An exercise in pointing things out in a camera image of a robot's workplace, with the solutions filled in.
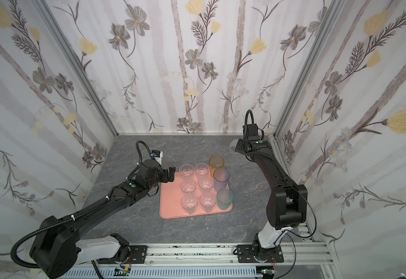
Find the yellow transparent glass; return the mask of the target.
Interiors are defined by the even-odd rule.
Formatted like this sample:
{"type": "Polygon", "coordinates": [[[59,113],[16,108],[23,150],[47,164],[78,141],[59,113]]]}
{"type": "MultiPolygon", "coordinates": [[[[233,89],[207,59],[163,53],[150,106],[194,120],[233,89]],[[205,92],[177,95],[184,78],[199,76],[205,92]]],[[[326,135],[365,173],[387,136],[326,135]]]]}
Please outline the yellow transparent glass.
{"type": "Polygon", "coordinates": [[[213,174],[216,169],[220,169],[220,168],[224,167],[225,160],[223,157],[221,157],[219,155],[214,155],[214,156],[210,157],[210,159],[208,161],[208,165],[210,167],[210,175],[211,175],[211,177],[213,177],[213,174]]]}

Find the clear faceted short glass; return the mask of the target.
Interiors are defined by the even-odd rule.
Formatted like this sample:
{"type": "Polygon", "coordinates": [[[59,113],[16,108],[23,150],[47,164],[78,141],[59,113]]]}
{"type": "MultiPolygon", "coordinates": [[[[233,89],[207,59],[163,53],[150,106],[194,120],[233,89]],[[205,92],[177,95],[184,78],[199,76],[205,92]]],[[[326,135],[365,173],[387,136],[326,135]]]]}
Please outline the clear faceted short glass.
{"type": "Polygon", "coordinates": [[[211,176],[203,176],[198,179],[198,186],[201,191],[210,191],[213,189],[213,178],[211,176]]]}

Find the clear round glass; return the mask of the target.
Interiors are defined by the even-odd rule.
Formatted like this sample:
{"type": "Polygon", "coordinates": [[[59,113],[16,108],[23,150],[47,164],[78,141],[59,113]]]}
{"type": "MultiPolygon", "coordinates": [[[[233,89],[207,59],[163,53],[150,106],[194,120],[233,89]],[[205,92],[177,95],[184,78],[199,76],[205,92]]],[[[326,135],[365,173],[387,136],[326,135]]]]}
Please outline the clear round glass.
{"type": "Polygon", "coordinates": [[[200,179],[206,177],[210,174],[210,167],[208,164],[201,162],[194,166],[194,175],[196,178],[200,179]]]}

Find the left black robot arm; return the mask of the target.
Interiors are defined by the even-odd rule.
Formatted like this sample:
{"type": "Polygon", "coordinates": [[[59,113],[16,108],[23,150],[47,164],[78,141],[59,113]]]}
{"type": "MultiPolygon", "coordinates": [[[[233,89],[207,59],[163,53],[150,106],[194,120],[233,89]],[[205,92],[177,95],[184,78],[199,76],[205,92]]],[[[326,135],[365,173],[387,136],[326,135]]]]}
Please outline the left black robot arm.
{"type": "Polygon", "coordinates": [[[61,277],[79,263],[95,259],[125,262],[133,253],[128,241],[117,233],[106,237],[102,241],[104,248],[97,252],[82,248],[79,242],[112,215],[134,205],[150,191],[157,192],[159,184],[173,182],[175,173],[175,167],[165,169],[156,160],[147,159],[104,198],[69,216],[45,219],[40,226],[43,231],[35,236],[29,251],[31,259],[51,279],[61,277]]]}

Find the frosted dotted glass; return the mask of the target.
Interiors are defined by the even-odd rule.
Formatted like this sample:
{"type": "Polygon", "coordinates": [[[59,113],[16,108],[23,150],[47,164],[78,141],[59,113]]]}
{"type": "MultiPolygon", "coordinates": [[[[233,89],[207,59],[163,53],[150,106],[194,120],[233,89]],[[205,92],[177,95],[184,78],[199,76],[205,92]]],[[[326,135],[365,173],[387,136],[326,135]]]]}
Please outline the frosted dotted glass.
{"type": "Polygon", "coordinates": [[[238,139],[234,139],[230,144],[229,144],[229,152],[232,154],[236,153],[236,146],[238,143],[238,139]]]}

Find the clear tall faceted glass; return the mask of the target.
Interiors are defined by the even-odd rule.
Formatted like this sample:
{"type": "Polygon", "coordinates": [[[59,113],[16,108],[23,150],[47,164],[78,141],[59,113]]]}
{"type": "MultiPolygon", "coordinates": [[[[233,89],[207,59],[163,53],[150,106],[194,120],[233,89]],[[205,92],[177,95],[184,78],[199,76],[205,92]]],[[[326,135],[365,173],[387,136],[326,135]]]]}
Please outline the clear tall faceted glass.
{"type": "Polygon", "coordinates": [[[180,189],[185,194],[193,193],[197,188],[196,182],[193,179],[184,179],[180,184],[180,189]]]}

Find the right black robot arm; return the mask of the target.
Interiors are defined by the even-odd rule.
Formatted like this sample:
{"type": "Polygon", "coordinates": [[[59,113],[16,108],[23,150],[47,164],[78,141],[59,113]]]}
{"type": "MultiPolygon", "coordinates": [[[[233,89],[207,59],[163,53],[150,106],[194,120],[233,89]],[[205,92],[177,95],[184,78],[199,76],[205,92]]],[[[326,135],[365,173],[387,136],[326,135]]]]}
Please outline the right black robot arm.
{"type": "Polygon", "coordinates": [[[268,221],[252,243],[254,258],[264,262],[275,254],[287,233],[306,221],[308,191],[285,172],[256,124],[243,126],[235,151],[259,166],[271,190],[266,206],[268,221]]]}

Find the teal frosted glass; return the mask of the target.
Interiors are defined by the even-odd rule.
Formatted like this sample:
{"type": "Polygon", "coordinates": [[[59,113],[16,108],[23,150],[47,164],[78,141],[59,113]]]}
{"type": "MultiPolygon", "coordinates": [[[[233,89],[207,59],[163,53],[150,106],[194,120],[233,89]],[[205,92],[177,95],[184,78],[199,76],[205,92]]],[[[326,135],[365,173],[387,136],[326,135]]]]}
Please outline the teal frosted glass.
{"type": "Polygon", "coordinates": [[[217,193],[217,204],[220,210],[227,210],[233,201],[233,193],[227,189],[221,189],[217,193]]]}

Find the blue frosted glass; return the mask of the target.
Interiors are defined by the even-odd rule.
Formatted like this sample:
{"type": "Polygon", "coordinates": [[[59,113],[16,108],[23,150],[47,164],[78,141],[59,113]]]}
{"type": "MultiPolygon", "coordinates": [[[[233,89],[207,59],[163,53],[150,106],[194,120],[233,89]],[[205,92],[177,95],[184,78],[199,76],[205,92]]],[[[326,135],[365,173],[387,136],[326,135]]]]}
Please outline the blue frosted glass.
{"type": "Polygon", "coordinates": [[[224,168],[218,168],[213,173],[213,187],[216,192],[225,189],[230,179],[230,173],[224,168]]]}

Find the pink plastic tray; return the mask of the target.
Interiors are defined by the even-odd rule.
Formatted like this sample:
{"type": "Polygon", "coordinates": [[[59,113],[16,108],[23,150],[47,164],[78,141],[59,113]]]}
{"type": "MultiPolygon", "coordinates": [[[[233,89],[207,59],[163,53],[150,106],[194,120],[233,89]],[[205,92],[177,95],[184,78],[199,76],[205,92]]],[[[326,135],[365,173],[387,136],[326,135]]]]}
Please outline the pink plastic tray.
{"type": "Polygon", "coordinates": [[[192,215],[186,213],[186,211],[181,206],[181,199],[185,193],[180,189],[180,184],[183,181],[180,173],[176,173],[175,181],[170,183],[163,183],[161,186],[161,195],[160,195],[160,216],[163,219],[176,219],[182,217],[191,217],[191,216],[202,216],[202,215],[211,215],[216,213],[225,213],[233,209],[233,205],[227,210],[220,210],[218,204],[216,203],[213,211],[210,213],[205,213],[200,205],[199,199],[203,193],[213,193],[216,196],[216,191],[211,189],[210,191],[201,191],[198,186],[198,178],[193,177],[193,180],[196,182],[197,188],[191,193],[198,198],[198,206],[196,212],[192,215]]]}

